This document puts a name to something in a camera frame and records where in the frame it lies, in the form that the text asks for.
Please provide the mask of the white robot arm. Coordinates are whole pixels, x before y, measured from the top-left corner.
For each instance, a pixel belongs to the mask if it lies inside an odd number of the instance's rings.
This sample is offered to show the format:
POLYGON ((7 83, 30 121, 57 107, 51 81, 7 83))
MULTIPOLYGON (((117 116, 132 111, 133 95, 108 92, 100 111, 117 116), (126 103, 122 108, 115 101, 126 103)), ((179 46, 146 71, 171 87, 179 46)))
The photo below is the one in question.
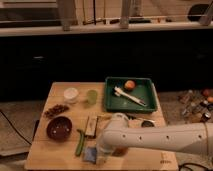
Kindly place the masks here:
POLYGON ((213 123, 131 128, 123 113, 114 113, 96 140, 97 156, 117 147, 147 148, 213 157, 213 123))

